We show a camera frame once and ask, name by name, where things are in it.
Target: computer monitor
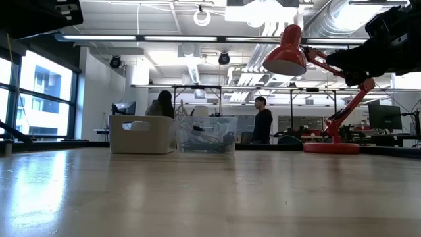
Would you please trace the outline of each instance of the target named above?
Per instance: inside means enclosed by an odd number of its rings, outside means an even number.
[[[121,115],[135,115],[136,102],[116,103],[117,113]]]
[[[401,108],[389,105],[368,105],[370,127],[402,129]]]

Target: red object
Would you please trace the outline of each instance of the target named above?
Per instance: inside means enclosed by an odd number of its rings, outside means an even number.
[[[297,25],[288,26],[284,35],[281,39],[281,46],[273,50],[263,63],[263,67],[270,72],[283,75],[297,76],[300,70],[300,66],[305,67],[305,61],[300,58],[301,52],[297,51],[299,42],[301,41],[301,29]],[[327,65],[325,61],[318,61],[316,58],[326,60],[326,55],[317,49],[311,47],[301,46],[303,53],[308,62],[317,65],[335,76],[344,78],[342,71],[336,70],[331,66]],[[358,154],[360,148],[357,144],[343,144],[341,143],[341,137],[339,136],[339,127],[342,122],[349,116],[355,107],[364,99],[364,96],[374,88],[373,78],[365,80],[359,85],[360,92],[347,104],[345,108],[338,111],[331,117],[325,120],[326,129],[324,130],[328,136],[332,137],[332,143],[305,143],[304,152],[313,153],[336,153],[336,154]]]
[[[263,67],[273,73],[299,76],[307,71],[305,57],[300,51],[301,28],[289,25],[285,28],[279,47],[269,53]]]
[[[360,146],[358,144],[306,142],[304,143],[304,152],[331,153],[331,154],[359,154]]]

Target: lamp base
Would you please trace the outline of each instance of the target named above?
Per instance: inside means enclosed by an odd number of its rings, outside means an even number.
[[[304,152],[327,154],[359,154],[360,146],[358,144],[307,142],[304,143]]]

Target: woman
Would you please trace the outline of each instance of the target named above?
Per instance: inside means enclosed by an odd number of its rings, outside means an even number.
[[[169,91],[163,90],[158,95],[158,100],[152,102],[146,110],[146,115],[168,116],[174,118],[174,108],[172,106],[172,95]]]

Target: man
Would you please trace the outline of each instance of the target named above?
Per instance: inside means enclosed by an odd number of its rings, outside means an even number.
[[[270,144],[270,126],[272,125],[272,113],[266,109],[266,99],[257,97],[255,107],[259,111],[255,117],[255,129],[253,131],[254,144]]]

